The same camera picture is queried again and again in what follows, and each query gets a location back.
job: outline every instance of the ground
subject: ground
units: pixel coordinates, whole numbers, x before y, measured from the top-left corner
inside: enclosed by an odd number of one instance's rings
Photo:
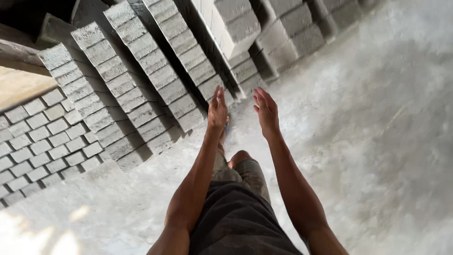
[[[351,255],[453,254],[452,13],[448,0],[387,1],[268,88]],[[231,119],[227,157],[244,149],[260,162],[278,221],[305,252],[252,101]],[[136,169],[104,164],[1,211],[0,254],[145,254],[203,133]]]

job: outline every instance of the right hand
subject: right hand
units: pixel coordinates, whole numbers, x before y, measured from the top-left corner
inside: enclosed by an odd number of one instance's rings
[[[258,113],[264,138],[270,140],[280,136],[279,115],[277,104],[262,88],[253,90],[253,99],[258,105],[253,108]]]

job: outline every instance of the dusty floor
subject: dusty floor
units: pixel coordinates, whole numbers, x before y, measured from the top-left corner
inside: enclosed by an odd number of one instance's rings
[[[449,0],[389,1],[269,89],[296,163],[352,255],[453,254],[452,13]],[[252,103],[236,112],[227,154],[245,149],[261,163],[279,222],[304,250]],[[145,254],[202,136],[3,210],[0,254]]]

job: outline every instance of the person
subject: person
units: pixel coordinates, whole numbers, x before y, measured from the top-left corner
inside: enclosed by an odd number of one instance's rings
[[[297,168],[279,128],[277,104],[262,88],[253,91],[289,218],[313,255],[344,255],[313,189]],[[257,161],[239,151],[226,162],[228,120],[223,89],[209,105],[200,152],[170,201],[162,234],[149,255],[301,254],[279,226]]]

